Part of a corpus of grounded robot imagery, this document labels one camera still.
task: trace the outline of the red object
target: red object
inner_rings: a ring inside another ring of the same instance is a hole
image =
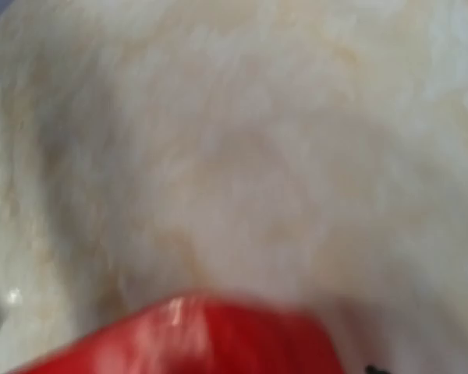
[[[14,374],[343,374],[309,316],[190,295],[151,306]]]

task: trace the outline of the black speck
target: black speck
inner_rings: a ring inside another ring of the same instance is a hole
[[[377,369],[376,366],[373,365],[366,366],[364,372],[366,374],[390,374],[390,372],[387,372],[386,370]]]

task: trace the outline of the shiny red surface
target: shiny red surface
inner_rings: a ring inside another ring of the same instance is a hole
[[[343,374],[302,313],[189,295],[151,306],[14,374]]]

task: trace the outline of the white fluffy surface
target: white fluffy surface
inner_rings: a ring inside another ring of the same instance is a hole
[[[0,372],[188,287],[468,374],[468,0],[12,5]]]

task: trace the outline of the red plastic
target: red plastic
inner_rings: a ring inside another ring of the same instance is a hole
[[[207,296],[151,306],[14,374],[343,374],[302,313]]]

